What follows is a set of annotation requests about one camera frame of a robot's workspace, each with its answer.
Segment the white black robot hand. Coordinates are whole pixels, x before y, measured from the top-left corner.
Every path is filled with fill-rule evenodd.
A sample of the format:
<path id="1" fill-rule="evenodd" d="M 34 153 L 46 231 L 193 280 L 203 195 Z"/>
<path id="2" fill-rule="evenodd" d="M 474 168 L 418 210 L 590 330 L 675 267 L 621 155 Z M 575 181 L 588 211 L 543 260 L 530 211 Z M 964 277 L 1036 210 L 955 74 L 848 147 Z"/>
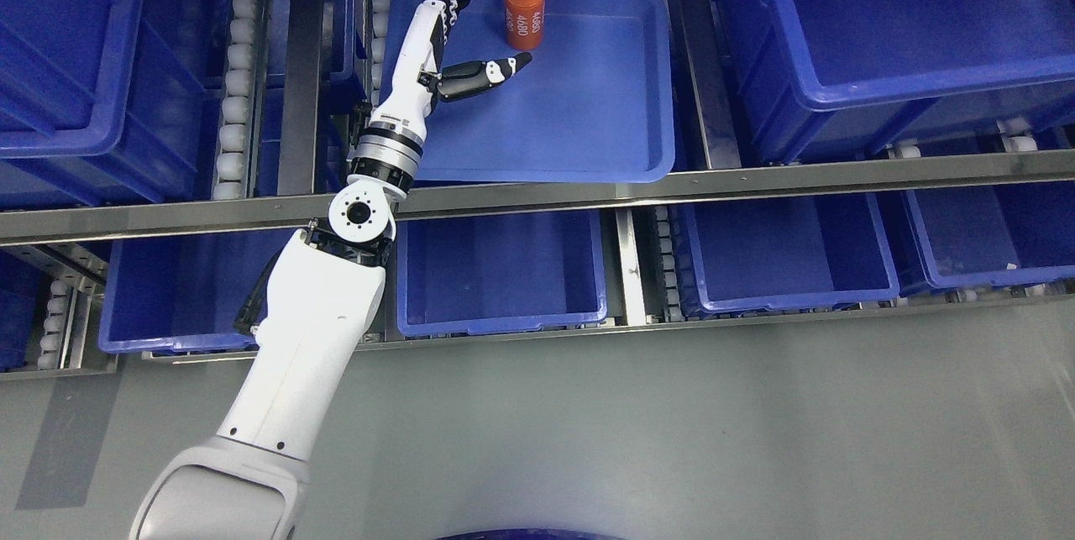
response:
<path id="1" fill-rule="evenodd" d="M 443 97 L 444 53 L 454 26 L 471 0 L 422 0 L 415 9 L 398 51 L 391 89 L 377 106 L 362 134 L 392 130 L 408 139 L 425 139 L 426 118 Z M 458 66 L 449 74 L 449 102 L 487 93 L 506 83 L 532 61 L 524 51 L 507 58 Z"/>

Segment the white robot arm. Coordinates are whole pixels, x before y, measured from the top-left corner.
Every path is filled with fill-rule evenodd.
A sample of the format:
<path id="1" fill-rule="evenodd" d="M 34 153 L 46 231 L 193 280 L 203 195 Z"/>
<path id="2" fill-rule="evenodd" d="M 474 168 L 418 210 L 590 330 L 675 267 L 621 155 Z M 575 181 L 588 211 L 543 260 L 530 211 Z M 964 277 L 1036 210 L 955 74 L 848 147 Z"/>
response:
<path id="1" fill-rule="evenodd" d="M 288 238 L 266 282 L 258 353 L 218 432 L 180 452 L 139 503 L 131 539 L 291 539 L 310 457 L 386 287 L 381 245 L 422 160 L 425 122 L 381 116 L 322 218 Z"/>

